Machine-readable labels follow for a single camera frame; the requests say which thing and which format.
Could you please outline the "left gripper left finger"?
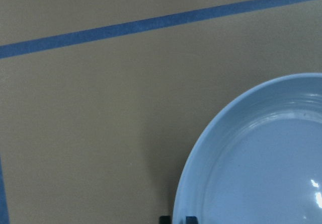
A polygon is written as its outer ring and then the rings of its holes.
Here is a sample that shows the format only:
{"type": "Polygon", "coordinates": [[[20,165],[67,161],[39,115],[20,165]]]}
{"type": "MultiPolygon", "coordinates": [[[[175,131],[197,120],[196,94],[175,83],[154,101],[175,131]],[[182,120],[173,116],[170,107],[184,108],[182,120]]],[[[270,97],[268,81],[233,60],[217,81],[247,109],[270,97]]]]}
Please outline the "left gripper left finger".
{"type": "Polygon", "coordinates": [[[161,215],[158,219],[158,224],[171,224],[171,216],[161,215]]]}

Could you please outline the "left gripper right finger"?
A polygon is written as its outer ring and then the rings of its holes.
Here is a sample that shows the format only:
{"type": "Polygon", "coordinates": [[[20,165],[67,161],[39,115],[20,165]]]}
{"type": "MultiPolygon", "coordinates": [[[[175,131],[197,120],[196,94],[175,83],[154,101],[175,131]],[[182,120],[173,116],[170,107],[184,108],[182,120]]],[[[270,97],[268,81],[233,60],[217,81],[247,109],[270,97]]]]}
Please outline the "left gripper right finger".
{"type": "Polygon", "coordinates": [[[186,217],[186,224],[197,224],[197,217],[196,216],[187,216],[186,217]]]}

